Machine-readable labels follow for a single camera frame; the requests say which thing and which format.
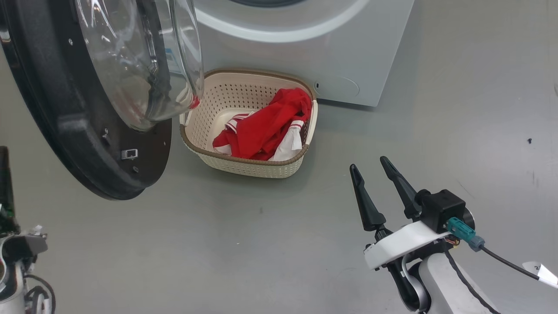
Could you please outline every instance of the red and white clothing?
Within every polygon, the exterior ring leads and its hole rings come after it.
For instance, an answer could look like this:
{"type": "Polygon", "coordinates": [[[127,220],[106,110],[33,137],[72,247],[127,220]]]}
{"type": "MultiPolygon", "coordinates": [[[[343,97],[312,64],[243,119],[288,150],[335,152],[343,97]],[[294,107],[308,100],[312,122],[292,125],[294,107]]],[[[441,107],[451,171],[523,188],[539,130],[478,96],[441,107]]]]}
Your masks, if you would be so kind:
{"type": "Polygon", "coordinates": [[[302,149],[300,130],[311,110],[310,97],[302,89],[280,89],[267,107],[227,122],[213,148],[246,159],[289,160],[302,149]]]}

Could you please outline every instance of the brown basket rim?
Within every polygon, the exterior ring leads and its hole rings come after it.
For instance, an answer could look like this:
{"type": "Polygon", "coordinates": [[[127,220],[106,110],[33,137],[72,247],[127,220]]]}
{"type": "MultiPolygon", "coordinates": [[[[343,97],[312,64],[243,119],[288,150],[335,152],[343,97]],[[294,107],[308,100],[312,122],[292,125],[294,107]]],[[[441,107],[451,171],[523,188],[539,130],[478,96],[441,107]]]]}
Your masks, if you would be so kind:
{"type": "MultiPolygon", "coordinates": [[[[212,75],[221,74],[221,73],[254,74],[254,75],[261,75],[261,76],[268,76],[268,77],[275,77],[275,78],[280,78],[280,79],[292,80],[292,81],[295,81],[296,83],[301,84],[302,86],[304,86],[306,88],[307,91],[310,92],[310,95],[311,95],[311,98],[312,98],[312,106],[314,106],[314,101],[316,100],[316,94],[308,86],[308,84],[306,84],[303,80],[301,80],[297,77],[294,77],[292,75],[289,75],[289,74],[272,72],[272,71],[250,70],[250,69],[214,69],[214,70],[206,72],[204,77],[208,78],[212,75]]],[[[304,144],[304,146],[302,147],[302,150],[298,154],[296,154],[296,156],[294,156],[293,158],[291,158],[289,160],[285,160],[285,161],[253,160],[253,159],[244,159],[244,158],[239,158],[239,157],[232,157],[232,156],[227,156],[227,155],[223,155],[223,154],[218,154],[218,153],[215,153],[213,151],[201,149],[201,148],[195,146],[194,144],[192,144],[192,142],[190,142],[190,140],[186,136],[186,127],[183,124],[180,124],[180,135],[182,136],[182,140],[184,141],[184,144],[186,144],[186,146],[188,146],[188,148],[190,148],[191,150],[193,150],[194,152],[196,152],[198,154],[207,155],[207,156],[211,156],[211,157],[215,157],[215,158],[219,158],[219,159],[223,159],[223,160],[228,160],[228,161],[234,161],[236,163],[250,164],[250,165],[262,165],[262,166],[285,166],[285,165],[290,165],[290,164],[296,162],[297,160],[301,159],[304,156],[304,154],[306,154],[306,151],[308,151],[308,148],[310,147],[308,144],[304,144]]]]}

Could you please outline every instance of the teal connector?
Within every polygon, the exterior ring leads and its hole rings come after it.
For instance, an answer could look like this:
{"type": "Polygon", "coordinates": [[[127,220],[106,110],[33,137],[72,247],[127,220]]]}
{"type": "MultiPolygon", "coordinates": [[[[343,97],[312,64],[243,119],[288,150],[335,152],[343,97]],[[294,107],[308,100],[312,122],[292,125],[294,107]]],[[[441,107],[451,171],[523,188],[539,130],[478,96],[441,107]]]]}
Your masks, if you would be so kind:
{"type": "Polygon", "coordinates": [[[446,228],[451,234],[467,242],[473,251],[480,251],[480,246],[484,245],[484,239],[478,236],[475,230],[467,226],[465,222],[452,217],[446,224],[446,228]]]}

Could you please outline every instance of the concrete floor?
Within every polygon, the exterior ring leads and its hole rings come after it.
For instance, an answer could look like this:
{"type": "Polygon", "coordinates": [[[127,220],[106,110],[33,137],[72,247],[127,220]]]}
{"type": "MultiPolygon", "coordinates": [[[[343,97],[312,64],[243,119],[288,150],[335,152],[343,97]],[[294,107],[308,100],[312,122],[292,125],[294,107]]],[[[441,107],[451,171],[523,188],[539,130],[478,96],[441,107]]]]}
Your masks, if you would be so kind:
{"type": "MultiPolygon", "coordinates": [[[[348,173],[356,163],[388,227],[406,224],[381,155],[417,190],[466,200],[490,249],[558,272],[557,13],[556,1],[417,0],[379,106],[321,106],[296,175],[210,169],[176,128],[163,177],[127,202],[66,171],[2,57],[0,145],[20,223],[49,233],[37,274],[57,313],[405,313],[387,271],[366,267],[373,235],[348,173]]],[[[555,290],[466,246],[454,256],[502,313],[556,312],[555,290]]]]}

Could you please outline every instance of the beige plastic basket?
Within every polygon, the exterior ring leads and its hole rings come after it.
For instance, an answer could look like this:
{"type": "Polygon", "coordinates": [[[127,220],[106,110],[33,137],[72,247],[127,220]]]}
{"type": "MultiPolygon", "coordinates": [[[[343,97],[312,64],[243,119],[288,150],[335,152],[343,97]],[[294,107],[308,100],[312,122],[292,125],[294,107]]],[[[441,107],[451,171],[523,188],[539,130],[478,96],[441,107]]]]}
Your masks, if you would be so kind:
{"type": "Polygon", "coordinates": [[[314,91],[299,79],[283,74],[251,70],[214,70],[206,73],[205,93],[196,110],[180,116],[184,144],[215,169],[261,178],[287,178],[302,164],[318,119],[314,91]],[[310,119],[301,130],[305,145],[286,161],[261,161],[218,154],[213,139],[233,115],[259,110],[269,104],[280,88],[301,88],[312,99],[310,119]]]}

